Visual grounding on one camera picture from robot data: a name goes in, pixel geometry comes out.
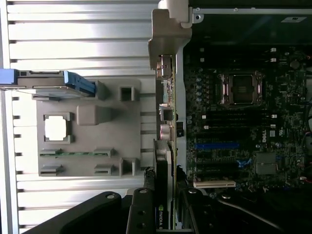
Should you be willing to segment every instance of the metal ridged panel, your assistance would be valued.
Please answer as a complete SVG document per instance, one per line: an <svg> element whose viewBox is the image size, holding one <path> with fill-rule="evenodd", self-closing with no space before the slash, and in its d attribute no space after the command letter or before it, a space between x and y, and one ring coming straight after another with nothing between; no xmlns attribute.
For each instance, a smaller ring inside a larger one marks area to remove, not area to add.
<svg viewBox="0 0 312 234"><path fill-rule="evenodd" d="M21 70L70 70L86 78L135 78L141 81L141 165L153 163L156 137L155 72L147 42L157 0L9 1L7 18L10 67ZM125 195L142 186L141 176L39 177L36 102L14 92L12 102L18 189L19 231L57 215L106 190Z"/></svg>

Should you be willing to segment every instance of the screw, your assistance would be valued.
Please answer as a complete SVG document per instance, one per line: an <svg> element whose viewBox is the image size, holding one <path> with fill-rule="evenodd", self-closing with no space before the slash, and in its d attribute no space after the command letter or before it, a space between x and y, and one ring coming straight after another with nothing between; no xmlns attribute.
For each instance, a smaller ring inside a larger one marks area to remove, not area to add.
<svg viewBox="0 0 312 234"><path fill-rule="evenodd" d="M223 195L222 195L222 198L223 198L223 199L231 199L231 196L230 196L230 195L227 195L227 194L223 194Z"/></svg>
<svg viewBox="0 0 312 234"><path fill-rule="evenodd" d="M282 148L282 147L283 147L283 144L278 142L278 143L275 144L275 146L276 146L277 148Z"/></svg>
<svg viewBox="0 0 312 234"><path fill-rule="evenodd" d="M195 193L197 193L197 190L196 189L189 189L189 193L195 194Z"/></svg>
<svg viewBox="0 0 312 234"><path fill-rule="evenodd" d="M143 229L146 227L146 224L145 223L138 223L136 227L139 229Z"/></svg>
<svg viewBox="0 0 312 234"><path fill-rule="evenodd" d="M211 194L209 194L209 197L212 198L212 199L215 199L216 193L211 193Z"/></svg>

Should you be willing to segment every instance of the circuit board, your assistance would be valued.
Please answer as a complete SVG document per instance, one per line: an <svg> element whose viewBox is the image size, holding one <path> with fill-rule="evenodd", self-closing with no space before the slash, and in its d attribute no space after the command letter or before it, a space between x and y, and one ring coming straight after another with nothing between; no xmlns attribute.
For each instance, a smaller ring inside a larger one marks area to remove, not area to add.
<svg viewBox="0 0 312 234"><path fill-rule="evenodd" d="M304 183L307 48L188 44L187 178L237 191Z"/></svg>

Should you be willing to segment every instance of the cpu socket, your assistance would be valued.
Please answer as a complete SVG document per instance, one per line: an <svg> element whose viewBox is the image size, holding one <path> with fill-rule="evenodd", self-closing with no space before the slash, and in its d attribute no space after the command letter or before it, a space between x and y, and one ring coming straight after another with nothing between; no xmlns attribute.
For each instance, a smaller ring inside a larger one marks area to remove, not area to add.
<svg viewBox="0 0 312 234"><path fill-rule="evenodd" d="M260 105L262 103L262 80L259 71L233 71L218 75L222 81L221 105Z"/></svg>

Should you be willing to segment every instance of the blue pcie slot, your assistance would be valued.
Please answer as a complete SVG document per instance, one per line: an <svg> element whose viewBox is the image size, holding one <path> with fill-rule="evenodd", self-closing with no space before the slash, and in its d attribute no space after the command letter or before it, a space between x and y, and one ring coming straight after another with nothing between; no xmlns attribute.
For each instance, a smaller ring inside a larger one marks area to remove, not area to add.
<svg viewBox="0 0 312 234"><path fill-rule="evenodd" d="M18 70L15 69L0 69L0 84L15 85L19 76Z"/></svg>
<svg viewBox="0 0 312 234"><path fill-rule="evenodd" d="M238 149L239 143L195 143L197 150Z"/></svg>
<svg viewBox="0 0 312 234"><path fill-rule="evenodd" d="M96 86L94 83L73 72L64 71L64 83L66 85L73 85L76 90L83 89L92 94L96 93Z"/></svg>

